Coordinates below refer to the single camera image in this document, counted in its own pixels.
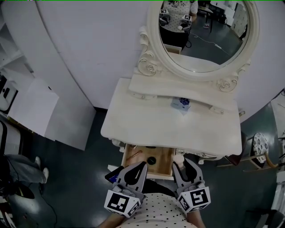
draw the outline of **white shirt with black dots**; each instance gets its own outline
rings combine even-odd
[[[177,27],[181,24],[181,19],[185,14],[197,14],[198,1],[193,3],[190,1],[164,1],[163,9],[167,9],[170,15],[169,24],[166,24],[163,28],[171,32],[183,33],[184,31],[179,30]]]
[[[143,204],[118,228],[197,228],[187,222],[176,198],[161,193],[145,195]]]

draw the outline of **white shoe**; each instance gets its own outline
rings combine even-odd
[[[35,163],[38,165],[39,169],[41,169],[41,159],[38,156],[35,159]]]
[[[45,175],[45,182],[44,183],[46,183],[48,181],[48,178],[49,178],[49,169],[44,168],[43,174]]]

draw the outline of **black pants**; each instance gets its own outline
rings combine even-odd
[[[159,27],[159,31],[164,44],[181,47],[183,49],[188,41],[188,33],[171,32],[161,26]]]
[[[143,192],[143,194],[146,194],[146,193],[162,193],[165,195],[175,197],[174,192],[171,191],[169,188],[164,187],[164,186],[156,183],[155,181],[152,181],[149,179],[146,179],[142,192]]]

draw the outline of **white marker cube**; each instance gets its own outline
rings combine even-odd
[[[130,218],[140,205],[139,198],[108,190],[104,208],[110,212]]]
[[[186,213],[201,210],[211,203],[209,187],[182,192],[177,200]]]

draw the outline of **open drawer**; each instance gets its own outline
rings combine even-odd
[[[169,147],[143,147],[126,144],[122,166],[127,167],[131,164],[145,161],[148,165],[148,179],[173,180],[171,166],[175,150],[175,148]],[[110,171],[116,168],[115,166],[108,166]]]

